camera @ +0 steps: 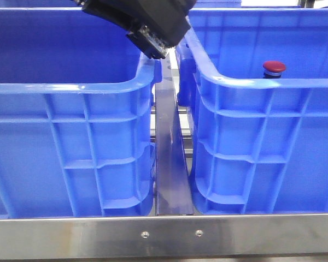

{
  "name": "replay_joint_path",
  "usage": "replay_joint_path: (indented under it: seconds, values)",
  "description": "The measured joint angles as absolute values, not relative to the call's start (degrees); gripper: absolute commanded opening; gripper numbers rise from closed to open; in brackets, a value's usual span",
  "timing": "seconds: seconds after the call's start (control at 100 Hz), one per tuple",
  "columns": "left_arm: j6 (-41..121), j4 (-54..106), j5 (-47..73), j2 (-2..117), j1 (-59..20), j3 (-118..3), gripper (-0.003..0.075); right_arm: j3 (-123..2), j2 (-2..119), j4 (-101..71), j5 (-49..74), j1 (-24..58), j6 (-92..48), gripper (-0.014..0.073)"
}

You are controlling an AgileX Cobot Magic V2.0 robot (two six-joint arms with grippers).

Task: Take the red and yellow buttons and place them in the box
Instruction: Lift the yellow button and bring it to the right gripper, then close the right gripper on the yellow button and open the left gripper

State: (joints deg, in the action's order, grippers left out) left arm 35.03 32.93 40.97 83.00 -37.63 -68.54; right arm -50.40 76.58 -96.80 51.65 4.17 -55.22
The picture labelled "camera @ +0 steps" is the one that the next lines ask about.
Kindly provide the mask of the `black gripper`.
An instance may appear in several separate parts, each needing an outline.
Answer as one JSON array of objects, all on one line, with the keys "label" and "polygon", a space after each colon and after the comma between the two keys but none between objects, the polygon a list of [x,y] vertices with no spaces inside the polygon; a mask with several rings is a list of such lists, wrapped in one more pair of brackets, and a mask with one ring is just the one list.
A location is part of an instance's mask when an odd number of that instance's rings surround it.
[{"label": "black gripper", "polygon": [[191,28],[186,17],[196,1],[75,1],[83,12],[127,31],[148,58],[164,59]]}]

